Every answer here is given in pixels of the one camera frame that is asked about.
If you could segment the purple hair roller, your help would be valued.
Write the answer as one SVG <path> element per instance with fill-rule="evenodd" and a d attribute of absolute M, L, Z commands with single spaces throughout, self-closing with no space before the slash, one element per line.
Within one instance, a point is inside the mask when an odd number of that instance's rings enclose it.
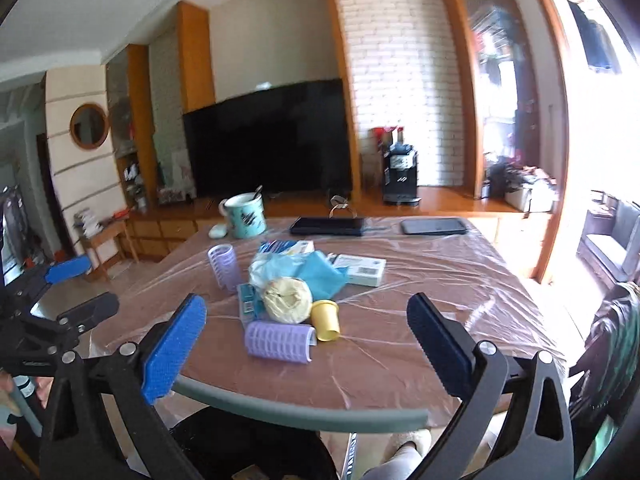
<path fill-rule="evenodd" d="M 236 292 L 236 288 L 242 284 L 242 276 L 234 247 L 231 244 L 211 247 L 207 258 L 218 286 L 232 294 Z"/>
<path fill-rule="evenodd" d="M 311 362 L 316 330 L 308 324 L 254 321 L 247 325 L 244 346 L 250 356 L 296 364 Z"/>

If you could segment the cream paper ball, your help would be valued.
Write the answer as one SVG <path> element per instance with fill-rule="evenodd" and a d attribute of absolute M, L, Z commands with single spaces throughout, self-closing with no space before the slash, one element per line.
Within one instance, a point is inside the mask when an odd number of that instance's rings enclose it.
<path fill-rule="evenodd" d="M 262 292 L 269 317 L 282 324 L 299 324 L 309 318 L 312 295 L 309 286 L 299 278 L 276 278 Z"/>

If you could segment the white medicine box barcode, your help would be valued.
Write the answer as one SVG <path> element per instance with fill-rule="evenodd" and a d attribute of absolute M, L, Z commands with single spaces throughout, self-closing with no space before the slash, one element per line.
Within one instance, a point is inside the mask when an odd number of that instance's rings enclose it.
<path fill-rule="evenodd" d="M 346 276 L 348 284 L 366 287 L 380 286 L 386 268 L 385 259 L 353 255 L 338 255 L 332 264 Z"/>

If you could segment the small yellow cup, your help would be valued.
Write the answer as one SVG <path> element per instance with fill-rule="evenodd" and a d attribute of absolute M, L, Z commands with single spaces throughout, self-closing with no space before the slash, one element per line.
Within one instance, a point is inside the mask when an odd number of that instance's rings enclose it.
<path fill-rule="evenodd" d="M 315 301 L 311 305 L 310 320 L 320 341 L 334 341 L 341 335 L 338 305 L 332 300 Z"/>

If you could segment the blue plastic bag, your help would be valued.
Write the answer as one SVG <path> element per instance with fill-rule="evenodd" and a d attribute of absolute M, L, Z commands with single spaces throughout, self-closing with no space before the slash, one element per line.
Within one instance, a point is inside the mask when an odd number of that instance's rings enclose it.
<path fill-rule="evenodd" d="M 285 255 L 257 254 L 248 267 L 248 281 L 260 292 L 277 278 L 298 278 L 307 284 L 314 301 L 332 299 L 348 283 L 344 270 L 338 270 L 322 252 Z"/>

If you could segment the black trash bin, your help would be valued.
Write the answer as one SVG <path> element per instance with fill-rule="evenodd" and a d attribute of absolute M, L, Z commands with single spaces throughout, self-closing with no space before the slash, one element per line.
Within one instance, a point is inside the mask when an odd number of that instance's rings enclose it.
<path fill-rule="evenodd" d="M 202 408 L 171 428 L 205 479 L 335 479 L 333 458 L 310 430 Z"/>

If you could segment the small wooden side table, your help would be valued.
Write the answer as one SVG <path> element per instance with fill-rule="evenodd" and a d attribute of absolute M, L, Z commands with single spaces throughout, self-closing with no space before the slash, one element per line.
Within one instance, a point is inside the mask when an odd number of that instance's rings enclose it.
<path fill-rule="evenodd" d="M 125 258 L 125 252 L 124 248 L 122 248 L 122 243 L 119 241 L 119 237 L 123 235 L 128 244 L 131 255 L 134 257 L 134 262 L 140 262 L 137 249 L 134 247 L 134 242 L 132 241 L 131 235 L 128 230 L 127 220 L 127 217 L 113 219 L 107 226 L 104 226 L 104 228 L 99 233 L 96 233 L 93 236 L 89 237 L 79 237 L 81 247 L 85 249 L 86 255 L 89 255 L 90 252 L 92 252 L 94 258 L 96 259 L 96 263 L 98 264 L 98 266 L 96 267 L 96 273 L 101 275 L 102 278 L 104 278 L 104 280 L 107 282 L 111 278 L 108 275 L 107 266 L 101 259 L 99 253 L 99 248 L 101 246 L 107 243 L 112 243 L 117 249 L 117 255 L 119 255 L 119 259 L 122 260 L 123 258 Z"/>

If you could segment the grey-green table edge guard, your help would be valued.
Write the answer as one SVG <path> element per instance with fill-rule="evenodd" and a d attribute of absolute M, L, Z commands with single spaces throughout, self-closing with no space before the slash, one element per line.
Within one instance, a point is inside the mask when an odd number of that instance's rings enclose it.
<path fill-rule="evenodd" d="M 329 410 L 244 396 L 179 375 L 172 390 L 213 408 L 280 426 L 341 434 L 398 434 L 425 429 L 424 410 Z"/>

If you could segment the round wooden mirror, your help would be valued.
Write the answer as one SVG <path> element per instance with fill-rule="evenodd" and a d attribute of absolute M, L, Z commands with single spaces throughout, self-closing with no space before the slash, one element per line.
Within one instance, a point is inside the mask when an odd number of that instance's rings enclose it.
<path fill-rule="evenodd" d="M 70 118 L 70 136 L 85 151 L 99 148 L 108 135 L 108 118 L 98 103 L 85 103 Z"/>

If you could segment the teal packet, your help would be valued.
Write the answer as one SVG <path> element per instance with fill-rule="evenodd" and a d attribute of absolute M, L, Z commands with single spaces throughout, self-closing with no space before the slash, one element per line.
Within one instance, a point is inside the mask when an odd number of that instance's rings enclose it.
<path fill-rule="evenodd" d="M 236 292 L 239 300 L 239 317 L 244 328 L 255 321 L 268 320 L 269 316 L 262 302 L 262 297 L 253 285 L 239 284 Z"/>

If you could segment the white blue medicine box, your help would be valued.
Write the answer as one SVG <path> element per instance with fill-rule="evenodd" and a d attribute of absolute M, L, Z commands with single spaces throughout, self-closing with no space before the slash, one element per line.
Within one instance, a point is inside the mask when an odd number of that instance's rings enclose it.
<path fill-rule="evenodd" d="M 258 254 L 297 256 L 312 254 L 315 250 L 312 240 L 267 240 L 260 244 Z"/>

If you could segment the dark smartphone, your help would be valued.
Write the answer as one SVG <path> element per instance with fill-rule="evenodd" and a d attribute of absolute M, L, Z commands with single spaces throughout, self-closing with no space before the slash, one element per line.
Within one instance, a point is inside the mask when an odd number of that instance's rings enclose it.
<path fill-rule="evenodd" d="M 468 227 L 459 218 L 413 218 L 400 222 L 406 235 L 448 236 L 463 235 Z"/>

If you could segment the large black television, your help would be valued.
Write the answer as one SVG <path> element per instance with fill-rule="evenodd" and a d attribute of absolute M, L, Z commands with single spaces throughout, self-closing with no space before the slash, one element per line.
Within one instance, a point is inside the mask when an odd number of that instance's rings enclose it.
<path fill-rule="evenodd" d="M 349 192 L 343 85 L 315 80 L 256 91 L 182 116 L 199 198 Z"/>

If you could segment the black tablet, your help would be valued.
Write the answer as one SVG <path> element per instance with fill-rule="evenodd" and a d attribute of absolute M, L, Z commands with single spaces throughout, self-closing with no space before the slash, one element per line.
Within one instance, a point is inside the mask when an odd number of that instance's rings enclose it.
<path fill-rule="evenodd" d="M 292 226 L 292 235 L 361 236 L 366 227 L 363 218 L 300 217 Z"/>

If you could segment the black coffee machine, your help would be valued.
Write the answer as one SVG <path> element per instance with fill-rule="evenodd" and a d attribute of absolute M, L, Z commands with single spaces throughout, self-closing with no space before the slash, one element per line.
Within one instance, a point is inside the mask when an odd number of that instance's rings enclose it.
<path fill-rule="evenodd" d="M 404 128 L 390 130 L 390 138 L 382 144 L 382 197 L 386 204 L 420 204 L 418 193 L 418 153 L 405 142 Z"/>

